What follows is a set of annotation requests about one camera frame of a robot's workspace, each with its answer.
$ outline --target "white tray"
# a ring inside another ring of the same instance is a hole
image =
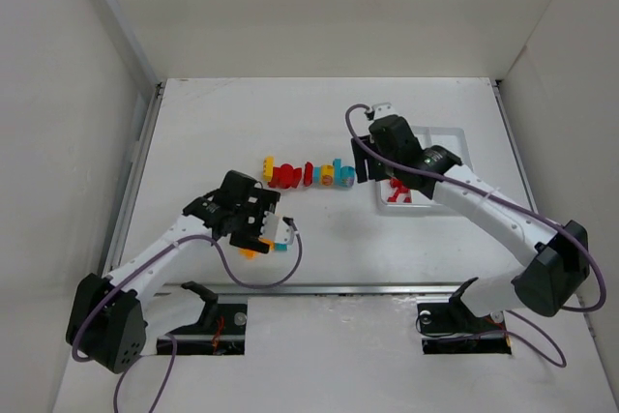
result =
[[[464,164],[473,167],[471,158],[466,145],[466,137],[464,130],[461,128],[429,128],[429,127],[411,127],[413,133],[419,139],[422,147],[430,147],[432,145],[442,145],[447,150],[458,155]],[[411,202],[406,203],[404,199],[408,195],[401,194],[396,202],[388,202],[387,199],[392,196],[394,188],[390,186],[390,180],[380,181],[376,184],[376,201],[378,210],[386,214],[394,215],[457,215],[453,210],[439,205],[426,198],[420,192],[411,191]]]

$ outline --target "table surface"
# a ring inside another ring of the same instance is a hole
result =
[[[258,176],[267,154],[282,162],[352,162],[344,110],[384,101],[412,124],[463,128],[478,173],[525,201],[487,79],[172,80],[126,255],[155,239],[179,208],[216,187],[229,168]],[[362,120],[355,120],[359,131]],[[296,218],[308,250],[297,281],[464,280],[510,263],[465,219],[381,217],[373,199],[371,186],[283,195],[281,210]],[[246,279],[271,280],[291,258],[278,260],[284,263],[261,257],[235,266]],[[220,266],[215,259],[208,266],[190,263],[182,273],[224,281]],[[513,356],[424,355],[414,297],[252,297],[246,355],[179,357],[157,411],[616,412],[582,315],[522,313],[563,348],[566,369],[551,367],[517,340]],[[554,356],[533,330],[509,315],[507,324]],[[168,360],[147,357],[132,368],[121,411],[148,411]],[[117,377],[70,360],[55,413],[111,411]]]
[[[218,187],[229,169],[259,179],[267,155],[276,165],[335,158],[353,164],[344,111],[382,102],[414,126],[464,129],[477,174],[526,204],[488,79],[173,79],[165,87],[123,261],[157,239],[196,196]],[[357,131],[367,133],[363,112],[354,116]],[[350,191],[288,190],[278,212],[295,218],[304,241],[303,263],[290,283],[454,283],[517,266],[465,218],[379,214],[373,183]],[[229,283],[215,251],[202,247],[204,255],[187,259],[174,281]],[[235,274],[253,282],[277,280],[296,257],[290,250],[247,261],[237,249],[225,249]]]

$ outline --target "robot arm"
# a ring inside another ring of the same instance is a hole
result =
[[[206,255],[221,237],[229,235],[232,246],[261,253],[269,251],[264,239],[293,242],[290,220],[275,215],[280,194],[255,184],[251,177],[229,171],[219,189],[190,203],[139,256],[106,277],[84,278],[75,293],[67,342],[118,373],[140,354],[154,353],[157,338],[169,331],[196,322],[208,327],[218,296],[206,287],[186,282],[169,295],[156,293],[188,256]]]
[[[522,307],[544,316],[556,314],[589,274],[588,262],[581,253],[547,225],[490,201],[487,195],[445,182],[443,177],[452,178],[509,200],[444,147],[422,148],[406,120],[389,103],[375,105],[366,115],[371,123],[369,135],[361,137],[362,141],[382,157],[414,168],[416,174],[370,157],[353,138],[360,183],[398,178],[407,188],[471,220],[503,244],[519,263],[514,272],[483,280],[473,278],[463,284],[443,309],[445,317],[454,322],[451,327],[457,327],[458,332],[475,332],[476,320],[481,317]],[[587,247],[582,226],[570,221],[565,229]]]

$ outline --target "screw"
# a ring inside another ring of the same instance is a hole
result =
[[[243,312],[239,311],[234,315],[234,324],[237,326],[245,326],[248,322],[248,316]]]
[[[495,323],[502,323],[504,321],[504,317],[503,317],[503,312],[502,311],[493,311],[490,314],[490,318],[492,319],[492,321],[494,321]]]
[[[432,313],[429,310],[421,310],[419,312],[419,321],[422,324],[429,324],[432,322]]]

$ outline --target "white wall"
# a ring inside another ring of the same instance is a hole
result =
[[[160,78],[504,77],[550,0],[119,0]]]
[[[619,0],[552,0],[501,87],[533,193],[557,220],[589,230],[608,284],[592,314],[619,396]],[[583,295],[597,299],[595,280]]]
[[[0,0],[0,409],[50,408],[137,88],[89,0]]]

